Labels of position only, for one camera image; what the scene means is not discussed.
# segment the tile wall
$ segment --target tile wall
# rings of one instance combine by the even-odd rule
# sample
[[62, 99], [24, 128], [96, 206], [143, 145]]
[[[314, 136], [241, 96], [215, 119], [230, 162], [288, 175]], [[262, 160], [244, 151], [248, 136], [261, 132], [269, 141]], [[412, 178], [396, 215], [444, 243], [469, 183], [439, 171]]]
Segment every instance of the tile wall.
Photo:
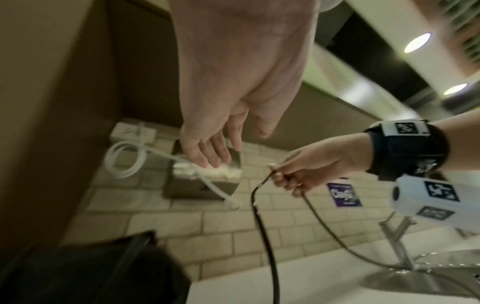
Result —
[[[147, 124], [158, 130], [155, 146], [171, 152], [178, 129]], [[243, 143], [243, 179], [234, 196], [243, 202], [239, 210], [226, 210], [214, 200], [169, 200], [162, 197], [168, 161], [148, 157], [141, 172], [113, 179], [101, 167], [91, 181], [64, 244], [104, 241], [154, 229], [164, 247], [185, 267], [193, 280], [268, 265], [250, 207], [250, 191], [268, 174], [267, 165], [281, 160], [287, 151]], [[119, 166], [130, 166], [134, 152], [124, 152]], [[366, 173], [354, 173], [334, 182], [349, 183], [363, 207], [336, 207], [325, 186], [309, 198], [329, 227], [348, 245], [358, 245], [384, 236], [378, 222], [392, 210], [388, 197], [392, 184], [378, 182]], [[268, 182], [257, 194], [261, 216], [268, 229], [278, 262], [338, 249], [317, 223], [307, 206]], [[396, 216], [393, 222], [402, 218]], [[421, 222], [409, 232], [430, 229]]]

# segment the recessed light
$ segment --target recessed light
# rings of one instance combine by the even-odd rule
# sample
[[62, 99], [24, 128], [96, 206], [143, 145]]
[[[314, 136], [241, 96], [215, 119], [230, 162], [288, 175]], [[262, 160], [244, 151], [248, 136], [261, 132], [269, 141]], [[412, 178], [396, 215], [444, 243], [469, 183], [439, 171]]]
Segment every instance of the recessed light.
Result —
[[451, 87], [447, 91], [445, 91], [444, 95], [450, 95], [450, 94], [456, 93], [458, 91], [461, 91], [464, 88], [466, 88], [467, 85], [469, 85], [469, 84], [461, 84], [461, 85], [458, 85], [458, 86]]
[[410, 53], [421, 48], [425, 43], [427, 43], [427, 41], [430, 39], [430, 36], [432, 36], [430, 33], [426, 33], [413, 39], [412, 42], [406, 46], [404, 52]]

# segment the hand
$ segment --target hand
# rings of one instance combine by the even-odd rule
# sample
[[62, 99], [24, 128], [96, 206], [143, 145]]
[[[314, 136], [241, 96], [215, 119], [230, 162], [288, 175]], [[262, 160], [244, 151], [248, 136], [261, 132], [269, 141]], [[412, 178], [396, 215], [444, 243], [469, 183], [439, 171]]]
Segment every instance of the hand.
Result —
[[277, 187], [301, 197], [313, 188], [355, 171], [367, 171], [373, 161], [372, 140], [367, 133], [328, 138], [292, 151], [285, 161], [271, 165]]
[[230, 162], [251, 113], [268, 137], [301, 85], [318, 0], [170, 0], [180, 74], [186, 157], [205, 167]]

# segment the chrome faucet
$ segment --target chrome faucet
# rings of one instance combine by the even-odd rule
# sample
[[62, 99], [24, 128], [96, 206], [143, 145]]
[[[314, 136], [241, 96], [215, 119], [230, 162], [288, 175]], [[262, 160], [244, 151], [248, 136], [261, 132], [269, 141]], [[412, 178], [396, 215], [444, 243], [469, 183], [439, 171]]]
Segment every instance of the chrome faucet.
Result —
[[395, 212], [390, 214], [390, 216], [385, 220], [380, 222], [380, 227], [385, 234], [387, 240], [389, 241], [395, 255], [398, 257], [401, 264], [404, 266], [413, 268], [415, 263], [414, 260], [409, 256], [407, 249], [401, 241], [402, 236], [405, 234], [407, 229], [411, 225], [415, 225], [417, 222], [409, 216], [406, 216], [401, 221], [400, 225], [394, 230], [391, 228], [389, 221], [395, 215]]

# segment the stainless steel sink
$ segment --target stainless steel sink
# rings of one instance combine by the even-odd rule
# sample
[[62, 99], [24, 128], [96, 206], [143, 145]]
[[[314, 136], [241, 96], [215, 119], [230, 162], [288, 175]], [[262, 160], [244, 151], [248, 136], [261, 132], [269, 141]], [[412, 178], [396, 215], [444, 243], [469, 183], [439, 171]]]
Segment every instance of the stainless steel sink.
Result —
[[[480, 295], [480, 250], [425, 254], [416, 258], [415, 263], [447, 275]], [[384, 291], [473, 297], [451, 281], [414, 271], [383, 270], [367, 276], [361, 284]]]

